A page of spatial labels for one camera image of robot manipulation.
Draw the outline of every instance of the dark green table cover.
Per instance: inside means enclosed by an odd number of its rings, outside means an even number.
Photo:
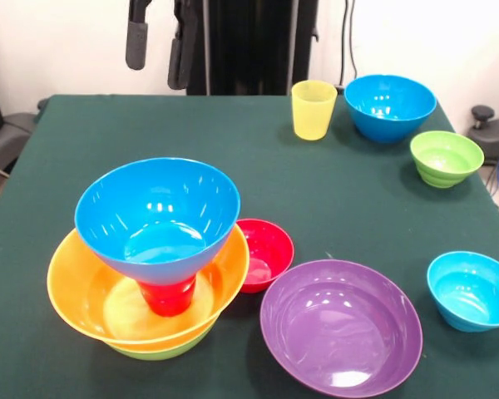
[[[441,109],[423,130],[451,129]],[[499,260],[499,214],[477,175],[450,190],[418,177],[408,142],[375,145],[338,99],[318,142],[294,136],[287,97],[56,96],[0,199],[0,397],[321,397],[274,361],[259,330],[262,295],[241,294],[182,357],[141,362],[68,327],[47,297],[48,262],[73,228],[82,191],[133,160],[183,156],[229,174],[241,217],[292,235],[294,264],[328,256],[375,268],[422,321],[422,359],[384,397],[499,398],[499,329],[459,333],[438,316],[425,273],[465,249]]]

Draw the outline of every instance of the light blue bowl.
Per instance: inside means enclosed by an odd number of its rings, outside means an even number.
[[[240,212],[240,194],[213,166],[140,160],[95,181],[75,222],[83,241],[116,271],[143,283],[180,283],[211,261]]]
[[[465,333],[499,328],[499,262],[473,252],[434,259],[427,283],[446,322]]]
[[[393,75],[368,75],[345,89],[357,129],[378,143],[395,143],[414,132],[435,110],[436,97],[424,85]]]

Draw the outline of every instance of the plastic cup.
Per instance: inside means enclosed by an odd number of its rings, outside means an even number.
[[[139,283],[142,297],[150,309],[163,317],[183,313],[192,302],[196,276],[172,285],[151,285]]]
[[[300,81],[292,87],[294,133],[304,140],[325,136],[333,115],[337,91],[325,81]]]

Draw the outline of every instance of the purple bowl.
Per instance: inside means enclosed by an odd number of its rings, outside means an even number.
[[[300,264],[268,289],[260,326],[279,364],[334,397],[373,397],[405,381],[422,353],[414,306],[392,281],[360,264]]]

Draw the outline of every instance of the lime green bowl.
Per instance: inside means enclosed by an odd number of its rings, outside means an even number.
[[[180,346],[173,347],[170,349],[160,350],[160,351],[130,351],[126,349],[122,349],[114,344],[107,343],[110,347],[112,347],[117,352],[122,355],[133,357],[137,360],[149,360],[149,361],[160,361],[172,359],[173,357],[177,357],[182,355],[185,352],[188,352],[193,347],[195,347],[200,341],[205,338],[207,333],[213,328],[214,324],[211,324],[209,328],[207,328],[204,332],[198,335],[196,338],[186,342]]]
[[[451,131],[426,131],[410,142],[417,171],[432,187],[447,189],[461,183],[484,162],[475,142]]]

